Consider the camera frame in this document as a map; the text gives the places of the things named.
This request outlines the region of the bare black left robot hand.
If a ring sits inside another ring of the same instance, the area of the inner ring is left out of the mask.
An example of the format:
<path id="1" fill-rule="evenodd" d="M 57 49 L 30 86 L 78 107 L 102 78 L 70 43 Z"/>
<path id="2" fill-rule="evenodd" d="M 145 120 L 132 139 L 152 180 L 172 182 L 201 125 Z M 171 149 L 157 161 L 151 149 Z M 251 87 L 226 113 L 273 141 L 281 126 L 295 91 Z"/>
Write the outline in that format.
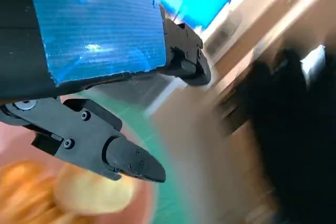
<path id="1" fill-rule="evenodd" d="M 35 132 L 33 145 L 111 180 L 162 183 L 165 169 L 89 99 L 94 86 L 161 73 L 204 86 L 203 42 L 156 0 L 1 0 L 1 121 Z"/>

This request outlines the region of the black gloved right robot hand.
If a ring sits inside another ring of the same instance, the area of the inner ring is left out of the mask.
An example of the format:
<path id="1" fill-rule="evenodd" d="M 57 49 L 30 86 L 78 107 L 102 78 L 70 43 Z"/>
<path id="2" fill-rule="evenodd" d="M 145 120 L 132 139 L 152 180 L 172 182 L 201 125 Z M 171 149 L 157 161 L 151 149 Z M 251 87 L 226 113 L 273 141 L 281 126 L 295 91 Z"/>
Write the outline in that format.
<path id="1" fill-rule="evenodd" d="M 300 58 L 281 52 L 272 71 L 257 61 L 244 103 L 266 175 L 291 223 L 335 223 L 335 61 L 307 83 Z"/>

